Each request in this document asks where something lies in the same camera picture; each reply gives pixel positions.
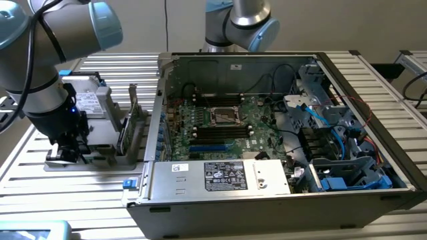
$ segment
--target barcode sticker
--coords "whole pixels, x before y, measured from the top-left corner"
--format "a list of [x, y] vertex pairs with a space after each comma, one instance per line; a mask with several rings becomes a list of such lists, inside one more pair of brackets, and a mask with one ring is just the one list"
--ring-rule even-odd
[[172, 172], [186, 172], [189, 171], [189, 163], [172, 164]]
[[301, 166], [295, 167], [294, 174], [291, 175], [293, 178], [299, 178], [305, 174], [305, 168]]
[[99, 98], [94, 92], [76, 94], [76, 106], [80, 111], [86, 111], [87, 114], [102, 114], [103, 108], [99, 102]]

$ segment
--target aluminum extrusion table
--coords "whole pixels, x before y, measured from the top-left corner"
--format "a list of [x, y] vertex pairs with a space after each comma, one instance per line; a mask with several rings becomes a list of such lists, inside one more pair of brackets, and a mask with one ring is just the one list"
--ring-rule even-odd
[[[414, 73], [414, 77], [415, 77], [427, 72], [427, 51], [403, 50], [401, 51], [401, 54], [395, 60], [395, 63], [402, 64], [405, 68]], [[425, 83], [427, 83], [427, 76], [422, 77], [422, 80], [425, 81]], [[413, 105], [418, 103], [417, 101], [409, 101], [409, 102]], [[418, 111], [422, 112], [425, 116], [427, 116], [427, 103], [425, 101], [421, 103], [418, 107]]]
[[[427, 175], [426, 119], [410, 104], [399, 100], [402, 96], [362, 56], [346, 51], [327, 52], [327, 55]], [[112, 88], [112, 99], [120, 106], [130, 106], [128, 84], [138, 84], [139, 103], [150, 111], [158, 85], [156, 58], [156, 53], [95, 54], [80, 59], [74, 70], [100, 72]], [[123, 180], [140, 175], [143, 163], [134, 171], [46, 172], [43, 167], [50, 148], [47, 137], [31, 126], [0, 168], [0, 221], [67, 220], [72, 227], [72, 239], [146, 239], [122, 202]], [[136, 198], [138, 193], [131, 194], [131, 198]], [[362, 229], [218, 239], [422, 240], [427, 239], [427, 202], [411, 210], [391, 212]]]

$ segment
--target blue latch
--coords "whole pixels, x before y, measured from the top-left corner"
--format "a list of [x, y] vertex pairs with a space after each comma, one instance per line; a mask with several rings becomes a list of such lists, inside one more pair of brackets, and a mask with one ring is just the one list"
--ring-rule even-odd
[[321, 180], [323, 190], [331, 191], [351, 191], [351, 190], [373, 190], [391, 189], [394, 184], [387, 175], [381, 176], [378, 181], [373, 181], [366, 185], [347, 186], [342, 177], [326, 177]]
[[136, 189], [136, 179], [127, 179], [123, 181], [123, 189]]
[[70, 76], [72, 73], [74, 73], [74, 71], [71, 71], [71, 70], [60, 70], [59, 76], [66, 77], [66, 76]]

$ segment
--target power supply label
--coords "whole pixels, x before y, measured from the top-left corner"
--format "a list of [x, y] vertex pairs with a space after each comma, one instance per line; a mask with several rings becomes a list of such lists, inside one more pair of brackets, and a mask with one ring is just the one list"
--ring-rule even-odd
[[243, 161], [206, 162], [205, 189], [209, 192], [249, 190]]

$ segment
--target black cable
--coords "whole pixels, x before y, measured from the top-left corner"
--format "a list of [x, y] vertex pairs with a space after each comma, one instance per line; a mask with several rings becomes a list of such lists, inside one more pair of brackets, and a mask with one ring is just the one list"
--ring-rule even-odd
[[[285, 111], [281, 109], [281, 107], [279, 107], [279, 105], [278, 105], [279, 103], [283, 103]], [[277, 107], [278, 107], [281, 113], [283, 113], [283, 112], [287, 111], [287, 109], [286, 109], [286, 102], [285, 102], [283, 100], [279, 100], [279, 101], [277, 101], [277, 102], [273, 104], [273, 111], [277, 111]]]
[[166, 51], [170, 51], [168, 0], [164, 0]]
[[282, 130], [282, 129], [278, 129], [275, 128], [274, 126], [269, 125], [267, 123], [265, 123], [267, 125], [267, 127], [275, 131], [279, 131], [279, 132], [283, 132], [283, 133], [289, 133], [289, 134], [294, 134], [297, 137], [299, 136], [295, 132], [293, 131], [289, 131], [289, 130]]
[[44, 5], [34, 14], [32, 19], [30, 21], [30, 33], [28, 33], [28, 57], [27, 57], [27, 73], [26, 73], [26, 82], [24, 82], [24, 89], [22, 91], [20, 99], [18, 102], [16, 110], [6, 122], [6, 124], [0, 128], [0, 134], [10, 128], [14, 121], [16, 120], [27, 101], [27, 97], [30, 94], [30, 89], [32, 86], [32, 79], [34, 79], [34, 69], [35, 69], [35, 41], [36, 41], [36, 26], [39, 19], [44, 12], [56, 6], [63, 0], [54, 0], [51, 3]]
[[197, 87], [197, 84], [194, 82], [186, 82], [185, 85], [182, 86], [181, 88], [181, 97], [183, 98], [185, 97], [185, 90], [186, 90], [186, 87], [193, 85], [194, 87]]
[[295, 70], [295, 68], [293, 67], [293, 65], [289, 64], [289, 63], [282, 63], [282, 64], [279, 64], [279, 65], [275, 67], [275, 70], [274, 70], [274, 72], [273, 72], [273, 81], [271, 81], [271, 92], [273, 92], [273, 93], [277, 91], [277, 84], [275, 84], [275, 81], [277, 81], [277, 72], [278, 72], [278, 70], [279, 70], [279, 68], [281, 68], [282, 66], [287, 66], [289, 68], [291, 68], [291, 70], [293, 70], [293, 72], [294, 72], [294, 79], [293, 79], [291, 87], [293, 87], [293, 85], [294, 85], [294, 83], [295, 83], [295, 80], [297, 80], [297, 70]]
[[419, 106], [422, 105], [422, 101], [423, 101], [423, 99], [425, 99], [426, 94], [427, 94], [427, 88], [426, 88], [425, 92], [422, 93], [422, 95], [419, 96], [419, 100], [418, 100], [418, 103], [417, 103], [417, 105], [415, 105], [415, 108], [417, 108], [417, 109], [418, 109]]
[[425, 72], [423, 74], [418, 75], [411, 81], [409, 81], [409, 83], [405, 85], [403, 87], [403, 98], [406, 100], [411, 100], [411, 101], [419, 101], [419, 102], [423, 102], [423, 101], [427, 101], [427, 99], [423, 99], [423, 98], [411, 98], [407, 96], [407, 90], [409, 90], [409, 87], [417, 82], [418, 79], [421, 79], [422, 77], [427, 76], [427, 72]]
[[299, 146], [299, 147], [294, 148], [291, 151], [287, 151], [286, 154], [289, 154], [289, 153], [294, 152], [297, 149], [302, 149], [302, 148], [303, 148], [303, 146]]
[[278, 142], [273, 145], [273, 149], [275, 150], [277, 153], [279, 154], [287, 154], [285, 151], [278, 151], [277, 147], [279, 146]]
[[246, 94], [249, 91], [251, 91], [257, 86], [258, 86], [258, 84], [262, 82], [262, 80], [263, 80], [263, 78], [265, 77], [270, 77], [270, 79], [273, 80], [274, 79], [274, 77], [273, 77], [273, 75], [270, 74], [270, 73], [265, 73], [262, 76], [261, 76], [261, 78], [259, 78], [259, 80], [257, 81], [257, 83], [249, 88], [249, 90], [246, 90], [243, 93]]

